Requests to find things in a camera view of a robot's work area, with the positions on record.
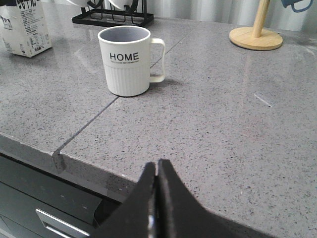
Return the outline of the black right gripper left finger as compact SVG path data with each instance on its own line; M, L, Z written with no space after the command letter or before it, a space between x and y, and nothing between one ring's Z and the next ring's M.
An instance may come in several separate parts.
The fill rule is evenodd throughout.
M91 235L91 238L156 237L156 167L147 163L127 199Z

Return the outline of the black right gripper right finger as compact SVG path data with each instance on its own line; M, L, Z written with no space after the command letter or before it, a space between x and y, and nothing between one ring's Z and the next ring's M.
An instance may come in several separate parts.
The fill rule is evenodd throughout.
M267 238L269 235L206 210L170 160L158 162L158 210L162 238Z

